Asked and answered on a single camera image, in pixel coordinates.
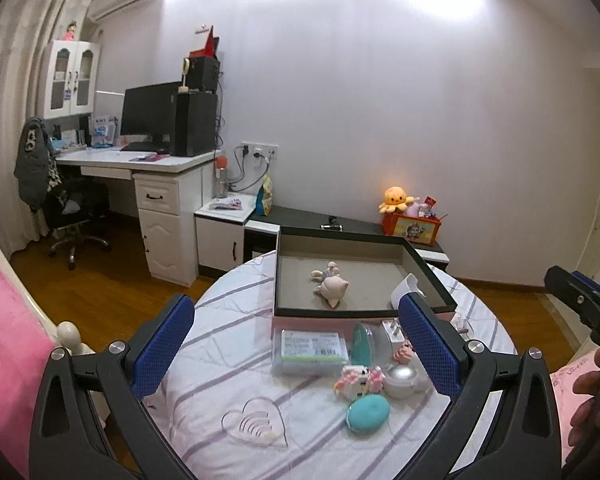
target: open box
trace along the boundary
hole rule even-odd
[[[391,293],[409,273],[439,317],[451,320],[456,302],[420,255],[403,238],[293,227],[280,228],[277,245],[276,328],[340,332],[348,340],[360,320],[391,319]],[[314,287],[312,270],[330,260],[349,282],[343,300],[330,308]]]

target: black monitor screen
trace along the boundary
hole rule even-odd
[[[122,108],[120,135],[143,134],[161,142],[173,130],[170,126],[171,97],[178,91],[180,81],[128,88]]]

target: orange octopus plush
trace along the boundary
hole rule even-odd
[[[384,192],[384,202],[378,206],[378,209],[381,213],[393,213],[396,209],[404,211],[413,204],[414,200],[413,196],[407,196],[401,187],[394,186]]]

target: turquoise oval object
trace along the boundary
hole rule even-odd
[[[389,402],[382,395],[356,400],[347,411],[347,426],[353,433],[373,433],[389,418]]]

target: black countertop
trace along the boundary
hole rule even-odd
[[[275,224],[285,227],[300,227],[305,229],[320,229],[323,224],[329,223],[329,214],[313,213],[311,211],[302,211],[300,209],[291,209],[288,207],[273,206],[271,213],[267,216],[258,215],[253,213],[249,216],[249,220],[255,220],[257,222],[265,222],[268,224]],[[351,218],[343,218],[338,216],[342,229],[349,233],[360,233],[369,235],[381,235],[382,232],[381,224],[374,224],[373,222],[363,222],[362,220],[353,220]],[[424,251],[433,251],[435,253],[444,253],[442,247],[435,243],[435,245],[423,245],[423,244],[411,244],[416,249]]]

